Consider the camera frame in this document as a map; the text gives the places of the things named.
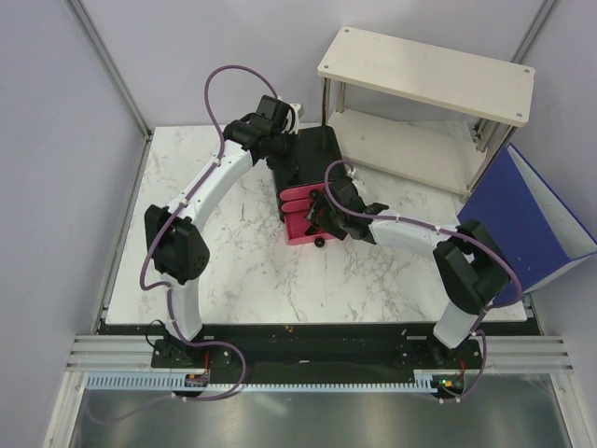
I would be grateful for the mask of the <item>white two-tier shelf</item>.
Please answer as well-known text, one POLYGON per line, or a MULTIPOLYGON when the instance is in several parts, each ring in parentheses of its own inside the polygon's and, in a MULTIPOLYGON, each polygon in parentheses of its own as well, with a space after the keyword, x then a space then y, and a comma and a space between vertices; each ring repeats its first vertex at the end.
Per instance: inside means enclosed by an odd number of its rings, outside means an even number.
POLYGON ((346 159, 463 201, 528 123, 535 86, 528 65, 349 26, 317 73, 346 159))

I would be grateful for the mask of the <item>pink bottom drawer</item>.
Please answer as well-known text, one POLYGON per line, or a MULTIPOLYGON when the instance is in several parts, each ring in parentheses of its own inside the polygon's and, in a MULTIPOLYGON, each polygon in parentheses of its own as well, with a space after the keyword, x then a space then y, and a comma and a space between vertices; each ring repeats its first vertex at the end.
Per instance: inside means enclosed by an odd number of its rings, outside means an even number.
POLYGON ((316 240, 324 241, 334 239, 334 236, 319 229, 313 234, 308 234, 307 230, 311 223, 307 220, 308 212, 306 210, 292 212, 285 215, 285 236, 286 242, 290 246, 314 244, 316 240))

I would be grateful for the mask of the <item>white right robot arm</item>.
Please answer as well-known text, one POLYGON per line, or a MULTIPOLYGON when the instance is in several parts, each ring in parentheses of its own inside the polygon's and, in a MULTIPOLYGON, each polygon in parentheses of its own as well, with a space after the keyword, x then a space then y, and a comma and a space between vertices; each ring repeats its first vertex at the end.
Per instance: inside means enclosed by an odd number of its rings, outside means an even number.
POLYGON ((458 226, 434 225, 399 215, 387 205, 366 205, 350 177, 309 188, 306 216, 309 233, 322 230, 340 240, 350 236, 372 245, 395 246, 433 260, 449 299, 427 344, 429 360, 449 367, 461 355, 460 344, 472 335, 495 298, 508 285, 513 303, 522 296, 521 282, 497 243, 477 220, 458 226))

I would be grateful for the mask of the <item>black drawer cabinet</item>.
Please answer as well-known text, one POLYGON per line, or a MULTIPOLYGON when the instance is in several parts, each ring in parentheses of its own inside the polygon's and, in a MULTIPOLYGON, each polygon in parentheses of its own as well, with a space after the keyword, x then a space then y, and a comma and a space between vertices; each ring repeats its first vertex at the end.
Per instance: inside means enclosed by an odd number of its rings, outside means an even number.
POLYGON ((316 126, 298 131, 297 171, 271 170, 278 206, 279 218, 285 221, 285 213, 281 211, 283 201, 279 194, 282 190, 324 182, 327 167, 342 159, 340 145, 332 127, 316 126))

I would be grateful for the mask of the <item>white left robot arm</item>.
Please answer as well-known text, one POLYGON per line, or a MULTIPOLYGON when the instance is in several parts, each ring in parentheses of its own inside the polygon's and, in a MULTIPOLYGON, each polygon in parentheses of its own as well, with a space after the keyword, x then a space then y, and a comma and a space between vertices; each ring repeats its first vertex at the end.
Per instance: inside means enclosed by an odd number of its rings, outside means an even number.
POLYGON ((181 194, 146 210, 147 254, 139 283, 144 291, 166 288, 167 329, 177 337, 172 354, 185 367, 197 366, 205 353, 203 342, 195 339, 202 330, 199 278, 210 260, 202 237, 205 224, 243 175, 261 160, 284 157, 292 138, 288 133, 222 136, 219 151, 181 194))

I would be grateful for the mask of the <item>blue binder folder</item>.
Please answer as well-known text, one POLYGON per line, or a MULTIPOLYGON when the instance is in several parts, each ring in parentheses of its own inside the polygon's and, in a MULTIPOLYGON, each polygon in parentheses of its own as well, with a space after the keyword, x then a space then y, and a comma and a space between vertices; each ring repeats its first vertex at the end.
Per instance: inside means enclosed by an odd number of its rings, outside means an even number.
POLYGON ((524 293, 596 254, 596 239, 513 145, 501 148, 458 214, 482 223, 524 293))

